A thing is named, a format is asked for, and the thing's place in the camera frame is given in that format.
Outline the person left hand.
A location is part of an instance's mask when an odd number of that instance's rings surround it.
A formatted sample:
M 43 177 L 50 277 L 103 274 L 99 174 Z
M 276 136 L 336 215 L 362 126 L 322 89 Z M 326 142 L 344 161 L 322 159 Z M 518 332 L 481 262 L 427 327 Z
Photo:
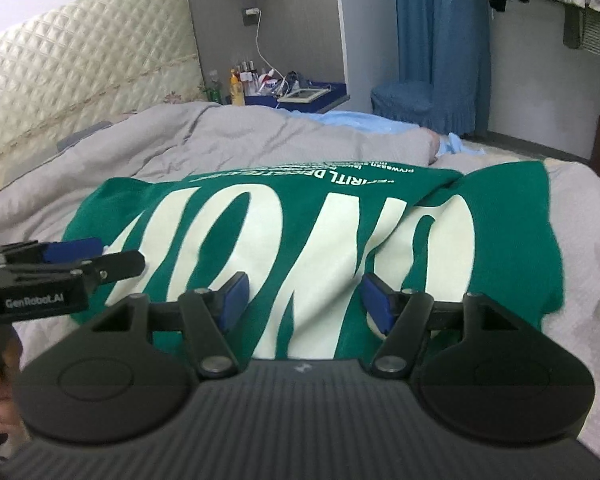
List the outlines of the person left hand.
M 12 396 L 12 384 L 20 372 L 22 344 L 12 327 L 9 327 L 8 334 L 9 338 L 2 351 L 4 367 L 0 370 L 0 434 L 25 438 L 27 437 L 26 426 Z

